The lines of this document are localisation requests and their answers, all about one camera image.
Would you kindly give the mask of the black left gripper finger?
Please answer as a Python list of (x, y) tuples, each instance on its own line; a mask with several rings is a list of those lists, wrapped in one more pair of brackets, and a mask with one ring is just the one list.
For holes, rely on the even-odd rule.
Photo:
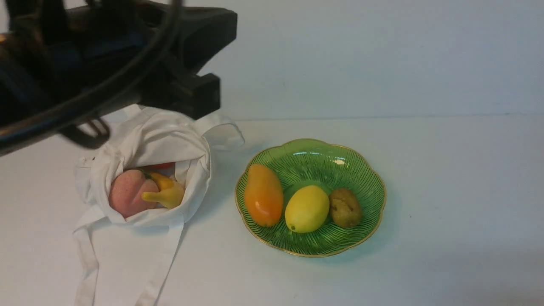
[(220, 108), (220, 78), (154, 74), (144, 80), (144, 105), (197, 120)]

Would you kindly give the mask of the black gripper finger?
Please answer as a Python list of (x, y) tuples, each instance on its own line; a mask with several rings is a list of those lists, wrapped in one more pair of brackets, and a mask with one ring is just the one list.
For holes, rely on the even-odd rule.
[(72, 143), (90, 150), (100, 148), (109, 140), (111, 130), (109, 125), (102, 118), (93, 118), (86, 122), (85, 125), (90, 128), (91, 133), (87, 133), (76, 125), (62, 128), (59, 133)]

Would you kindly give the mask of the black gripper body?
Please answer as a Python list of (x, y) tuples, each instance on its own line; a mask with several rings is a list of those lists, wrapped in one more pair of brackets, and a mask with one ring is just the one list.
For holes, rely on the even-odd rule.
[(65, 128), (145, 104), (154, 74), (199, 76), (235, 41), (238, 14), (182, 0), (4, 0), (1, 127)]

